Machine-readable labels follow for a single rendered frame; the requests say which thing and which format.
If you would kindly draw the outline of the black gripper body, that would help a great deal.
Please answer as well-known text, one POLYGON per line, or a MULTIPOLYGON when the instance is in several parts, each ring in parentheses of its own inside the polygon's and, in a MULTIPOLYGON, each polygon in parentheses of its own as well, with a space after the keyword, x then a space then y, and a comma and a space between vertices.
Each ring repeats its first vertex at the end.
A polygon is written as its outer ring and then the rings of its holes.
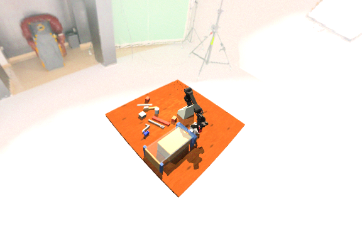
POLYGON ((199 127, 199 119, 196 119, 197 120, 197 122, 196 122, 196 125, 195 124, 191 124, 191 128, 193 128, 193 129, 196 129, 196 128, 198 128, 199 127))

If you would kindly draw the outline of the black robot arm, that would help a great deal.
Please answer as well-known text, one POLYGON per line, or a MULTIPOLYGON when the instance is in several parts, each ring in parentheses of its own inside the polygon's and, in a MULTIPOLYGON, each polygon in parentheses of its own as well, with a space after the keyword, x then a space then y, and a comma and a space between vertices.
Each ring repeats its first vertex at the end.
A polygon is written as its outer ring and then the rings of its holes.
POLYGON ((191 105, 194 105, 194 112, 197 116, 197 119, 199 119, 199 126, 201 128, 203 127, 206 127, 207 125, 207 122, 206 121, 206 118, 203 116, 204 114, 204 111, 203 109, 200 107, 200 105, 197 104, 197 101, 194 97, 194 93, 193 93, 193 90, 192 90, 192 87, 187 87, 184 89, 184 92, 185 92, 185 96, 184 96, 184 100, 185 102, 187 103, 187 107, 188 106, 191 106, 191 105))

